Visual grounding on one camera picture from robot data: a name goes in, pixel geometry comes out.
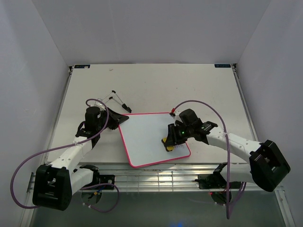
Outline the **yellow whiteboard eraser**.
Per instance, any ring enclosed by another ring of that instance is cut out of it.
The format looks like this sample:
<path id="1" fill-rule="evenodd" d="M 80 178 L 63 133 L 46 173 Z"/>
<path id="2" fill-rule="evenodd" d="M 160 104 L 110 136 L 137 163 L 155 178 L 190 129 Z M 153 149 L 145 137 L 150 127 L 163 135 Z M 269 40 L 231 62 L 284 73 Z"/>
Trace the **yellow whiteboard eraser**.
<path id="1" fill-rule="evenodd" d="M 167 152 L 171 152 L 174 150 L 175 141 L 171 137 L 165 137 L 161 140 L 161 142 Z"/>

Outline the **pink framed whiteboard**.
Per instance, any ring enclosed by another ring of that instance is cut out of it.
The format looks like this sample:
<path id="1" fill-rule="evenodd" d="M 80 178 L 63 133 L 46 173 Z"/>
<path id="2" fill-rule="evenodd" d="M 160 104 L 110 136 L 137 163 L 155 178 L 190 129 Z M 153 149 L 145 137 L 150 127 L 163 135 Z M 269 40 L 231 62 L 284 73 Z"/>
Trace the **pink framed whiteboard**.
<path id="1" fill-rule="evenodd" d="M 178 145 L 166 151 L 161 140 L 168 134 L 173 118 L 168 112 L 134 113 L 118 128 L 129 164 L 133 168 L 152 166 L 191 155 L 188 144 Z"/>

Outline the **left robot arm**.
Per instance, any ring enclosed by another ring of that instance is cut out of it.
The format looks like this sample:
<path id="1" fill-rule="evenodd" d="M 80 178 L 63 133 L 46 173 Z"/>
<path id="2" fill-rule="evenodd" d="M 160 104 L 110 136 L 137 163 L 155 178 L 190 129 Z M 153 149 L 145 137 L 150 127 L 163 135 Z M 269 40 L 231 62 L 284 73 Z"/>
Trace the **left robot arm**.
<path id="1" fill-rule="evenodd" d="M 115 130 L 129 119 L 111 109 L 97 106 L 86 109 L 85 120 L 78 126 L 73 146 L 67 148 L 55 161 L 41 165 L 36 171 L 33 204 L 66 210 L 74 193 L 80 189 L 97 191 L 116 188 L 104 179 L 96 166 L 79 162 L 96 146 L 104 129 Z"/>

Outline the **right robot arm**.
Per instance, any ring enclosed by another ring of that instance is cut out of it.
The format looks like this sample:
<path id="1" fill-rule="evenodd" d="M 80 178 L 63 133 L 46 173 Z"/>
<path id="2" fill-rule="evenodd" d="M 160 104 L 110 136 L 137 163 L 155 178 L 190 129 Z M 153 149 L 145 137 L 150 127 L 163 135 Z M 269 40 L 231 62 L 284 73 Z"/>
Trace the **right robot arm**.
<path id="1" fill-rule="evenodd" d="M 192 109 L 171 113 L 174 123 L 168 125 L 168 135 L 162 144 L 167 152 L 186 143 L 189 138 L 206 145 L 221 148 L 238 156 L 245 164 L 220 163 L 212 174 L 199 176 L 202 189 L 219 189 L 228 184 L 239 188 L 241 183 L 254 183 L 267 192 L 272 192 L 291 171 L 277 144 L 244 139 L 227 134 L 216 123 L 201 121 Z"/>

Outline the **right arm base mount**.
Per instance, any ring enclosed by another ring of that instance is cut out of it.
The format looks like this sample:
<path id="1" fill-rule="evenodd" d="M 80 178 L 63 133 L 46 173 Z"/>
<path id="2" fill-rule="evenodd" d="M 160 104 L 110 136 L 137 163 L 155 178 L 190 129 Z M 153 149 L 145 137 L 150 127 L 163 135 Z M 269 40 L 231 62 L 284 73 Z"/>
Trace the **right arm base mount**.
<path id="1" fill-rule="evenodd" d="M 195 182 L 198 183 L 199 189 L 221 189 L 226 187 L 226 180 L 221 175 L 198 175 Z"/>

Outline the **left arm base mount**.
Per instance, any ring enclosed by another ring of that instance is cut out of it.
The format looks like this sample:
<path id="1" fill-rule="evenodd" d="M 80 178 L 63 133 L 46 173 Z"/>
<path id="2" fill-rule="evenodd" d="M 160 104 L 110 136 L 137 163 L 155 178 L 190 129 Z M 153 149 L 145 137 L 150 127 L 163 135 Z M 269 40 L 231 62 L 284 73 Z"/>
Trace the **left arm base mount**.
<path id="1" fill-rule="evenodd" d="M 93 186 L 100 183 L 106 183 L 107 185 L 95 187 L 95 189 L 113 190 L 114 187 L 109 184 L 115 184 L 115 175 L 96 175 L 93 176 L 92 183 L 89 186 Z"/>

